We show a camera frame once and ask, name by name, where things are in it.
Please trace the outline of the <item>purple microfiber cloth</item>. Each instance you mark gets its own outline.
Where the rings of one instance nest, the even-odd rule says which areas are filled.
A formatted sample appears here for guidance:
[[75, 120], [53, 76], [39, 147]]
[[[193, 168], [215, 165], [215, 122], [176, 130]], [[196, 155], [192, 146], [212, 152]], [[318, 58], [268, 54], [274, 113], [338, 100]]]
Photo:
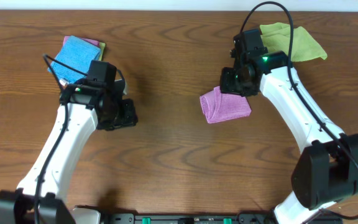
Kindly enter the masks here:
[[209, 124], [247, 117], [252, 112], [245, 97], [222, 93], [219, 86], [201, 95], [200, 105]]

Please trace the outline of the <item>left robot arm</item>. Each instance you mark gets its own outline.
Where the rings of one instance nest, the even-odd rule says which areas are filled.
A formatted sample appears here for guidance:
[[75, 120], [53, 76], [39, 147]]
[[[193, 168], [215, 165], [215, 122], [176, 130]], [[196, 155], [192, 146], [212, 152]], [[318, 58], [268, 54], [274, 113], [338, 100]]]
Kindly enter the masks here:
[[67, 208], [65, 200], [81, 152], [96, 130], [135, 126], [126, 81], [97, 78], [69, 84], [60, 94], [52, 131], [15, 191], [0, 191], [0, 223], [104, 223], [94, 207]]

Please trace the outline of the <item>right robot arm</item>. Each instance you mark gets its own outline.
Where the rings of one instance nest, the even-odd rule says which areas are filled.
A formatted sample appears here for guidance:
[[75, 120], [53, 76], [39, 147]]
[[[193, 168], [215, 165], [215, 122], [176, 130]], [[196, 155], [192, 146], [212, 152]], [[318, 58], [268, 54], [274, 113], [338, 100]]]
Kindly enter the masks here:
[[[358, 134], [335, 125], [305, 89], [284, 52], [231, 51], [233, 67], [221, 75], [221, 91], [237, 96], [261, 93], [277, 109], [300, 150], [291, 175], [291, 194], [267, 223], [310, 223], [320, 215], [346, 220], [330, 206], [358, 194]], [[358, 219], [358, 214], [351, 217]]]

